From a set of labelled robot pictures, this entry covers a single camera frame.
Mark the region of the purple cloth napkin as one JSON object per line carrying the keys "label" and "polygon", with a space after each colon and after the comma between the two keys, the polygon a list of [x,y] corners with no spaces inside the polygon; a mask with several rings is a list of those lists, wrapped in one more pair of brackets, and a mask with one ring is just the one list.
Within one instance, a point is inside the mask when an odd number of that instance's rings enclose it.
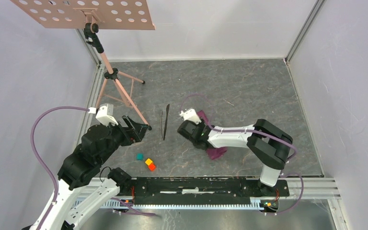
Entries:
{"label": "purple cloth napkin", "polygon": [[[205,114],[205,112],[203,110],[200,110],[197,112],[197,115],[206,123],[209,123],[209,119],[207,118],[207,115]],[[206,150],[206,153],[208,155],[208,157],[211,160],[216,160],[218,158],[220,158],[221,156],[223,156],[226,152],[227,152],[228,148],[227,147],[221,147],[221,148],[208,148]]]}

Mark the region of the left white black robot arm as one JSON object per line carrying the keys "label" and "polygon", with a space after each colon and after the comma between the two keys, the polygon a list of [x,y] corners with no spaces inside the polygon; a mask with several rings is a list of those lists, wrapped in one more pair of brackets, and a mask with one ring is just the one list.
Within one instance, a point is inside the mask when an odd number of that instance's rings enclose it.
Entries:
{"label": "left white black robot arm", "polygon": [[112,116],[104,115],[102,124],[91,126],[81,143],[64,159],[57,173],[50,201],[34,224],[27,230],[78,230],[111,197],[126,195],[131,190],[131,176],[120,168],[76,207],[74,203],[102,165],[123,146],[141,142],[151,126],[122,117],[121,126]]}

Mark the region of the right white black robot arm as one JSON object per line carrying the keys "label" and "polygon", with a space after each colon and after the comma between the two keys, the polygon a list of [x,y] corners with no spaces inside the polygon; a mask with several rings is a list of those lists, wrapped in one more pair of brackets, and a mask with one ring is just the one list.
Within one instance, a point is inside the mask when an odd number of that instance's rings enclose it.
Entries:
{"label": "right white black robot arm", "polygon": [[177,132],[197,149],[249,149],[263,164],[257,188],[265,196],[277,189],[278,178],[291,158],[290,151],[297,153],[293,138],[264,119],[245,127],[210,126],[203,120],[199,123],[185,120]]}

